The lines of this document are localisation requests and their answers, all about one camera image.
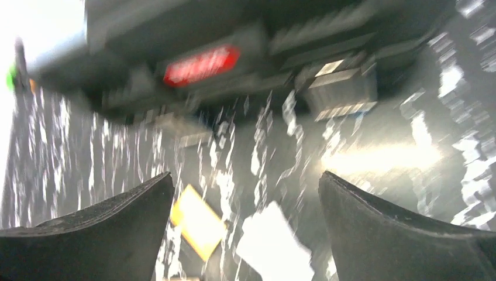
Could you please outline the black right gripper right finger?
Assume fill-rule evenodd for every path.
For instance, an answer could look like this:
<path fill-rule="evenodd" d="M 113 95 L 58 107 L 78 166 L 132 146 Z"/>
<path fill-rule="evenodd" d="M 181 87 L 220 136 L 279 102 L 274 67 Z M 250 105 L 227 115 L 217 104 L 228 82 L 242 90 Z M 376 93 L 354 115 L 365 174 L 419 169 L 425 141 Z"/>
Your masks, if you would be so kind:
<path fill-rule="evenodd" d="M 340 280 L 494 280 L 495 233 L 414 213 L 332 172 L 319 198 Z"/>

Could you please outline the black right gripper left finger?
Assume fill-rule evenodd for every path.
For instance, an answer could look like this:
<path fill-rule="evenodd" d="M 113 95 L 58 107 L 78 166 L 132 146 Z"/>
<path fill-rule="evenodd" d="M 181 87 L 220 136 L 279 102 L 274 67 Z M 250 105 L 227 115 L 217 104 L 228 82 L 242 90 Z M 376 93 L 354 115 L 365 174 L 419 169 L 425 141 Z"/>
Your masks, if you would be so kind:
<path fill-rule="evenodd" d="M 1 279 L 150 281 L 174 191 L 165 172 L 35 227 L 3 229 Z"/>

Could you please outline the orange credit card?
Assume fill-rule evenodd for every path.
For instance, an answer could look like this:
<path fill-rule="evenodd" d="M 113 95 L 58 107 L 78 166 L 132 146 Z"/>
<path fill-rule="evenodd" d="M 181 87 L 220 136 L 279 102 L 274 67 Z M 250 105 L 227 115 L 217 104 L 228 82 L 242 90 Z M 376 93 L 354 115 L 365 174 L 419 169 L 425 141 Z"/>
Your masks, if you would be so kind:
<path fill-rule="evenodd" d="M 173 204 L 170 220 L 174 226 L 181 228 L 183 238 L 205 262 L 227 231 L 224 221 L 190 184 Z"/>

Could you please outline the white credit card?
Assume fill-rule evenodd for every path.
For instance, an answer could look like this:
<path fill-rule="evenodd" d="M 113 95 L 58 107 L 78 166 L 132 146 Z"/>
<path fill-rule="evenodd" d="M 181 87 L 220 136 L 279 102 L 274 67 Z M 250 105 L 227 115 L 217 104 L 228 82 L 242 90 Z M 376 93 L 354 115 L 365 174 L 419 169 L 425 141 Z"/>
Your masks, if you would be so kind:
<path fill-rule="evenodd" d="M 301 244 L 275 202 L 245 219 L 236 254 L 262 280 L 311 281 L 311 251 Z"/>

